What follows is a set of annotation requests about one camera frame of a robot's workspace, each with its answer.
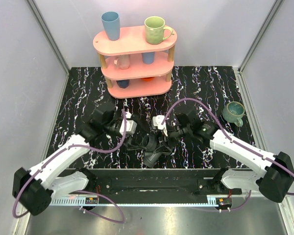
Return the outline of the dark blue cup bottom shelf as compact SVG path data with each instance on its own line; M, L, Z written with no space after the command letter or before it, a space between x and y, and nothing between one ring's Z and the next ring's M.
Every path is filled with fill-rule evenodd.
M116 81L117 85L122 88L122 89L126 89L129 86L129 80L118 80Z

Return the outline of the grey threaded pipe nut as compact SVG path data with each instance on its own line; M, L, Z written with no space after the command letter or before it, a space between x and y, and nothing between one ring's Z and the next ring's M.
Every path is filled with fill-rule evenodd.
M157 140L153 135L146 135L142 140L142 147L148 151L153 151L157 147Z

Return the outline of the orange bowl bottom shelf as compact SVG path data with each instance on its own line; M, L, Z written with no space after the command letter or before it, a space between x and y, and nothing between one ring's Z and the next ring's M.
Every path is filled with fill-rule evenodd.
M144 77L144 78L141 78L143 81L151 81L154 79L154 77Z

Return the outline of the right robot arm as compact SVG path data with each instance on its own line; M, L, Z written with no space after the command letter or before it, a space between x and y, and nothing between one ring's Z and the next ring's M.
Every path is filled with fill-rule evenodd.
M201 144L224 153L243 163L250 170L224 169L215 177L213 190L224 194L229 189L247 189L260 192L267 199L281 203L294 182L294 167L288 154L273 154L258 149L245 141L229 134L213 122L177 115L180 127L177 131L168 131L165 117L157 115L152 125L164 132L169 138L190 136Z

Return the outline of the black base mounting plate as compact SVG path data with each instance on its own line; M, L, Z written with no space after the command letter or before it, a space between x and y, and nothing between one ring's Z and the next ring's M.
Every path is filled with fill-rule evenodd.
M221 184L224 169L88 169L91 187L118 204L206 203L207 195L241 195Z

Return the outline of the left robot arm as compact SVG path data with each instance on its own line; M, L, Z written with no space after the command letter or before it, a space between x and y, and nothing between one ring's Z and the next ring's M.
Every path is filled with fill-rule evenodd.
M122 117L117 117L115 112L116 107L112 103L98 106L61 148L30 169L21 167L15 172L12 189L16 199L12 209L15 218L20 217L16 212L18 204L24 206L31 215L39 215L52 199L79 190L86 194L98 190L97 176L86 168L76 169L65 177L60 177L60 174L89 151L105 154L117 151L126 136L135 133L140 124L138 116L122 110ZM109 150L95 148L96 142L105 134L119 136L121 140Z

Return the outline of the grey pipe tee fitting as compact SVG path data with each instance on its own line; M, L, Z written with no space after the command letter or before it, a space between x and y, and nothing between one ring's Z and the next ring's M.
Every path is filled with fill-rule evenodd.
M155 149L146 149L143 156L143 163L149 167L153 168L156 161L162 155L161 148L157 147Z

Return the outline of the tall blue tumbler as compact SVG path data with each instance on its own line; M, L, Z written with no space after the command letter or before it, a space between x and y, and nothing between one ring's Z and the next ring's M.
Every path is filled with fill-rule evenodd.
M117 12L105 12L101 21L109 40L116 41L120 38L120 18Z

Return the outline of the light green mug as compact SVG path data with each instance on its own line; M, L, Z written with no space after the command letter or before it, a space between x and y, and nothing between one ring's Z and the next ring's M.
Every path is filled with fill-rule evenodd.
M165 30L170 33L164 36ZM173 34L173 29L165 25L165 20L158 16L150 16L145 19L145 39L151 45L158 45Z

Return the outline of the pink glass mug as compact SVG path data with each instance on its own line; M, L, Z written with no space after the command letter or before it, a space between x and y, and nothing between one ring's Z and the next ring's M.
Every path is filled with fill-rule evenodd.
M114 64L117 68L125 70L130 67L130 55L119 55L114 59Z

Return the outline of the pink three-tier shelf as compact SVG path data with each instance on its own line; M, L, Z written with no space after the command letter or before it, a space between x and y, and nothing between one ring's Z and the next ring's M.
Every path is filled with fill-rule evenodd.
M106 32L98 33L93 46L99 54L101 71L108 86L108 92L118 99L160 95L168 92L172 86L171 74L174 66L174 50L177 33L158 45L148 44L145 40L145 27L122 27L120 38L108 39ZM155 52L154 62L144 64L142 53ZM115 66L114 59L119 55L130 55L130 67L122 70ZM141 78L154 77L151 81ZM116 81L129 80L126 89L120 88Z

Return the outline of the blue cup middle shelf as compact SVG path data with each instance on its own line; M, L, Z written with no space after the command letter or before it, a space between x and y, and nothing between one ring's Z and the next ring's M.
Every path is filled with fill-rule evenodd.
M155 52L142 53L142 60L144 64L152 64L154 62Z

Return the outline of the teal ceramic mug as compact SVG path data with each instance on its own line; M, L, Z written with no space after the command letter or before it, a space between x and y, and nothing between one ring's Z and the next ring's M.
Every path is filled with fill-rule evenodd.
M245 114L244 106L236 101L229 102L222 111L225 121L235 124L237 127L243 126L242 117Z

